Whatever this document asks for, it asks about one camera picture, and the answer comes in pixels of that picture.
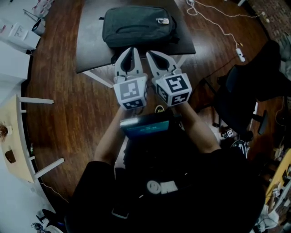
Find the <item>white table leg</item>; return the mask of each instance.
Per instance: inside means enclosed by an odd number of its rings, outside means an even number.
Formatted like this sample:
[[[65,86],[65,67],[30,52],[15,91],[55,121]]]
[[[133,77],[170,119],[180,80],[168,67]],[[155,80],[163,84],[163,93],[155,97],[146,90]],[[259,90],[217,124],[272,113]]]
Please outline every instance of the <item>white table leg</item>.
[[[178,65],[177,68],[180,68],[183,65],[183,63],[186,61],[187,57],[188,57],[188,55],[186,55],[186,54],[177,56],[177,59],[176,59],[176,62]]]
[[[97,76],[96,74],[92,73],[91,71],[85,71],[83,72],[83,74],[86,74],[87,76],[97,80],[98,82],[104,84],[107,87],[113,88],[113,82],[111,80],[109,80],[108,78],[101,78],[99,76]]]
[[[116,159],[116,162],[115,162],[115,165],[114,165],[114,172],[115,172],[115,168],[124,168],[125,169],[125,165],[124,165],[124,150],[126,149],[126,146],[127,146],[127,143],[128,143],[128,137],[126,136],[124,138],[124,141],[122,143],[122,146],[120,148],[120,151],[119,151],[119,154],[117,156],[117,159]]]
[[[18,97],[20,102],[23,103],[35,103],[35,104],[53,104],[54,100],[48,99],[37,99],[37,98],[27,98],[27,97]]]
[[[56,166],[60,165],[62,162],[64,162],[63,158],[58,159],[57,161],[53,162],[52,164],[48,165],[47,167],[41,169],[39,172],[35,174],[35,178],[39,178],[42,175],[46,174],[49,172],[51,169],[55,168]]]
[[[240,2],[237,4],[238,6],[241,6],[246,0],[240,0]]]

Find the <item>black bag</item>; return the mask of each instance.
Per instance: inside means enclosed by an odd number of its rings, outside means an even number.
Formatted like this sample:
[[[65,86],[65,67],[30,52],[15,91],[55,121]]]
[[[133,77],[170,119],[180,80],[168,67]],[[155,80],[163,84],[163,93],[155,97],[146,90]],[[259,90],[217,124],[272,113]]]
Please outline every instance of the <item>black bag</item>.
[[[175,20],[164,8],[153,6],[108,10],[102,38],[110,48],[179,41]]]

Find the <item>hardwood floor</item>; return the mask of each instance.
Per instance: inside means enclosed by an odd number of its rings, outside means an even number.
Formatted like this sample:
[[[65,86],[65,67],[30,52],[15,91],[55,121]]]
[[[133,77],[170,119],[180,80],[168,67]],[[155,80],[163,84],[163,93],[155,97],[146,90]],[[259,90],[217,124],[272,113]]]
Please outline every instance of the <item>hardwood floor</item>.
[[[192,55],[182,70],[187,72],[193,89],[199,81],[223,66],[208,80],[215,88],[216,78],[226,74],[234,64],[241,64],[235,51],[235,43],[230,36],[224,36],[220,29],[204,20],[201,16],[186,13],[188,5],[184,0],[176,0],[183,12],[191,31],[196,54]],[[228,14],[247,14],[242,7],[233,2],[205,0]],[[64,198],[69,199],[86,167],[92,160],[94,150],[109,126],[118,109],[114,91],[92,78],[75,72],[75,51],[82,0],[58,0],[53,4],[47,18],[46,32],[34,52],[31,81],[25,96],[54,99],[54,105],[27,104],[27,126],[34,151],[37,167],[46,165],[63,157],[65,162],[45,174],[43,182],[54,188]],[[219,23],[236,40],[243,44],[241,48],[247,61],[250,61],[266,43],[267,37],[256,19],[245,17],[228,18],[213,9],[197,6],[197,9],[209,19]],[[100,68],[98,72],[113,77],[113,66]],[[191,99],[195,108],[209,103],[213,95],[202,86],[198,86]],[[148,105],[144,113],[153,112],[160,100],[149,89]],[[260,104],[259,113],[267,108],[274,113],[279,109],[280,100]],[[265,133],[271,140],[274,127],[274,114],[271,114],[268,130]],[[253,145],[264,136],[256,137]],[[262,145],[272,150],[271,144]],[[50,197],[57,197],[47,189]]]

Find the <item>desk leg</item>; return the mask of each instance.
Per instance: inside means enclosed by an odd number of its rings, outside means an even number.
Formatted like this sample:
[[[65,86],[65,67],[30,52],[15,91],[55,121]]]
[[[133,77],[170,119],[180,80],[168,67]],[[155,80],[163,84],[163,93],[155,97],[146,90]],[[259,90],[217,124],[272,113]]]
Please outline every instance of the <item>desk leg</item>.
[[[237,4],[238,6],[241,6],[246,0],[240,0],[240,2]]]
[[[178,68],[180,68],[183,65],[183,63],[186,61],[187,57],[188,57],[188,55],[186,55],[186,54],[177,56],[176,62],[177,62]]]
[[[109,80],[108,78],[100,78],[96,74],[93,74],[91,71],[85,71],[85,72],[83,72],[83,74],[86,74],[87,76],[97,80],[98,82],[104,84],[107,87],[113,88],[114,83],[111,80]]]
[[[56,166],[60,165],[62,162],[64,162],[63,158],[58,159],[57,161],[53,162],[52,164],[48,165],[47,167],[41,169],[39,172],[35,174],[35,178],[38,179],[42,175],[49,172],[51,169],[54,169]]]
[[[37,99],[37,98],[27,98],[27,97],[18,97],[20,102],[23,103],[35,103],[35,104],[53,104],[54,100],[47,99]]]

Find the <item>wire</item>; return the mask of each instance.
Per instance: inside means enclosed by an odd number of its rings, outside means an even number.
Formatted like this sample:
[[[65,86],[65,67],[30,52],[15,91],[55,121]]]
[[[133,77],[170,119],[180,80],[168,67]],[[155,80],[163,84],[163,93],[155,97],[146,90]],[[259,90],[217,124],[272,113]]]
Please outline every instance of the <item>wire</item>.
[[[234,17],[238,17],[238,16],[248,17],[248,18],[256,18],[256,17],[259,17],[259,16],[261,16],[261,15],[264,14],[264,13],[260,13],[259,15],[256,15],[256,16],[241,15],[241,14],[238,14],[238,15],[227,15],[224,12],[220,11],[219,9],[217,9],[217,8],[211,6],[211,5],[204,5],[204,4],[202,4],[202,3],[200,3],[200,2],[198,2],[196,0],[195,0],[195,2],[198,3],[198,4],[200,4],[200,5],[202,5],[202,6],[213,8],[213,9],[217,10],[218,12],[222,13],[223,15],[225,15],[227,17],[230,17],[230,18],[234,18]]]
[[[52,187],[50,187],[50,186],[47,186],[47,185],[45,185],[44,183],[41,183],[40,182],[40,184],[43,184],[44,186],[46,186],[46,187],[49,187],[49,188],[51,188],[56,194],[58,194],[62,199],[64,199],[58,192],[56,192]]]
[[[265,197],[265,198],[269,198],[269,197],[272,197],[273,195],[270,195],[270,196],[267,196],[267,197]],[[274,196],[274,197],[276,197],[276,196]]]
[[[225,16],[227,16],[227,17],[230,17],[230,18],[232,18],[232,17],[238,17],[238,16],[249,17],[249,18],[256,18],[256,17],[259,17],[259,16],[261,16],[261,15],[263,14],[263,13],[261,13],[261,14],[259,14],[259,15],[257,15],[257,16],[240,15],[240,14],[239,14],[239,15],[227,15],[227,14],[223,13],[222,11],[218,10],[217,8],[215,8],[215,7],[213,7],[213,6],[210,6],[210,5],[204,5],[204,4],[202,4],[202,3],[200,3],[200,2],[198,2],[198,1],[196,1],[196,0],[186,0],[186,1],[187,1],[187,4],[188,4],[189,6],[191,6],[191,8],[189,8],[189,9],[187,10],[187,13],[188,13],[189,15],[192,15],[192,16],[201,15],[205,20],[207,20],[207,21],[211,22],[212,24],[218,26],[218,27],[220,28],[220,30],[221,30],[221,32],[222,32],[223,35],[226,35],[226,36],[229,36],[229,35],[230,35],[230,36],[232,36],[232,38],[233,38],[233,40],[234,40],[234,42],[235,42],[235,44],[236,44],[236,48],[238,48],[238,43],[237,43],[237,41],[236,41],[234,35],[233,35],[232,33],[225,33],[225,32],[223,31],[222,27],[221,27],[219,24],[217,24],[217,23],[211,21],[210,19],[207,19],[207,18],[206,18],[202,13],[200,13],[199,11],[197,11],[196,8],[194,7],[194,4],[195,4],[195,3],[198,3],[198,4],[203,5],[203,6],[205,6],[205,7],[213,8],[213,9],[217,10],[218,12],[222,13],[223,15],[225,15]],[[191,14],[191,13],[189,12],[189,11],[192,10],[192,9],[195,11],[194,14]]]
[[[261,222],[263,222],[265,219],[269,219],[269,220],[271,220],[271,221],[273,221],[274,223],[276,223],[277,225],[278,225],[278,223],[277,222],[275,222],[273,219],[271,219],[271,218],[264,218],[263,220],[261,220],[257,225],[259,225]]]
[[[279,124],[278,121],[277,121],[277,114],[278,114],[278,112],[282,111],[282,109],[284,108],[284,98],[285,98],[285,97],[283,96],[283,100],[282,100],[282,108],[279,109],[279,110],[276,112],[276,114],[275,114],[275,121],[276,121],[276,123],[277,123],[279,126],[286,127],[286,126],[284,126],[284,125]]]
[[[223,67],[225,67],[226,65],[228,65],[229,63],[231,63],[231,61],[233,59],[236,59],[237,56],[234,56],[233,58],[231,58],[227,63],[225,63],[223,66],[221,66],[220,68],[218,68],[217,70],[213,71],[211,74],[207,75],[206,77],[204,77],[204,79],[210,77],[211,75],[213,75],[214,73],[218,72],[220,69],[222,69]]]
[[[235,37],[234,37],[234,35],[233,35],[232,33],[225,33],[225,32],[223,31],[222,27],[221,27],[219,24],[217,24],[217,23],[211,21],[210,19],[207,19],[204,15],[202,15],[202,13],[200,13],[199,11],[196,10],[196,8],[194,7],[194,4],[195,4],[195,2],[197,2],[197,1],[192,1],[191,3],[190,3],[190,0],[186,0],[186,1],[187,1],[187,4],[191,6],[191,8],[189,8],[189,9],[187,10],[187,13],[188,13],[188,14],[190,14],[190,15],[192,15],[192,16],[196,16],[196,15],[199,14],[199,15],[201,15],[205,20],[207,20],[207,21],[211,22],[212,24],[218,26],[218,27],[220,28],[220,30],[222,31],[222,34],[223,34],[223,35],[230,35],[230,36],[232,36],[232,38],[233,38],[233,40],[234,40],[234,42],[235,42],[235,44],[236,44],[236,48],[238,48],[238,43],[236,42],[236,39],[235,39]],[[189,13],[189,10],[191,10],[191,9],[193,9],[193,10],[195,11],[195,14],[191,14],[191,13]]]

